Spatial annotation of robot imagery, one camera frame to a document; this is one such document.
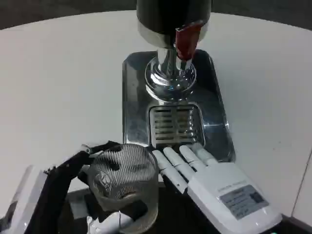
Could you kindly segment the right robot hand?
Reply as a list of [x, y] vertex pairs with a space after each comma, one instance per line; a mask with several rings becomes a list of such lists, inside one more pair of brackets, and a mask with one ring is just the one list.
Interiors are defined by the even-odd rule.
[[154, 150], [160, 174], [222, 234], [262, 234], [282, 215], [233, 162], [218, 162], [200, 143]]

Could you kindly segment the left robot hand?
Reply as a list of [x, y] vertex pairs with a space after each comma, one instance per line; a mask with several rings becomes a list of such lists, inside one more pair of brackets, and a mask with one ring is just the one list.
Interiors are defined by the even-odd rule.
[[[29, 166], [12, 198], [6, 215], [0, 220], [2, 234], [57, 234], [58, 222], [74, 178], [87, 182], [83, 166], [91, 164], [101, 151], [120, 144], [106, 141], [101, 145], [83, 145], [74, 156], [57, 167], [36, 171]], [[112, 211], [100, 210], [96, 219], [86, 217], [87, 233], [117, 234], [148, 212], [142, 200], [134, 200]]]

